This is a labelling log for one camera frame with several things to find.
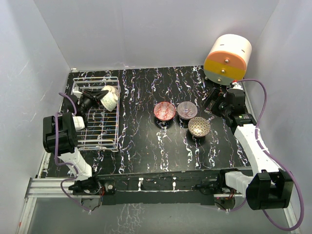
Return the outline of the green patterned bowl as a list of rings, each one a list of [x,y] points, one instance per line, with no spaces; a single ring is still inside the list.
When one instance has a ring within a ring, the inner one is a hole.
[[[118,102],[118,90],[114,86],[106,85],[102,88],[103,91],[108,91],[108,93],[100,100],[102,105],[109,112],[113,111]]]

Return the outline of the red patterned bowl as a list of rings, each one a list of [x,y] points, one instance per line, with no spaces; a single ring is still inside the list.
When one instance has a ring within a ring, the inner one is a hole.
[[[169,121],[175,117],[176,108],[170,102],[159,102],[154,107],[154,115],[158,120]]]

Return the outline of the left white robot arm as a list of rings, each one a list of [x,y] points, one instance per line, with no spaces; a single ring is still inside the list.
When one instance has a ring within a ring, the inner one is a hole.
[[[54,156],[55,164],[67,166],[75,180],[85,180],[84,189],[91,195],[100,191],[101,183],[92,178],[92,167],[78,149],[77,132],[87,127],[89,110],[100,106],[100,100],[109,91],[83,91],[80,97],[59,93],[64,98],[67,112],[57,112],[43,119],[43,146]]]

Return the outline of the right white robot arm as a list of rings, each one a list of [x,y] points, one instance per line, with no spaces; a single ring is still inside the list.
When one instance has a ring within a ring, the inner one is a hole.
[[[247,112],[245,92],[238,87],[226,92],[213,88],[203,106],[225,120],[242,146],[253,172],[252,176],[246,176],[238,169],[223,169],[218,177],[218,189],[225,194],[235,189],[246,198],[252,210],[287,208],[293,180],[259,147],[255,138],[256,121]]]

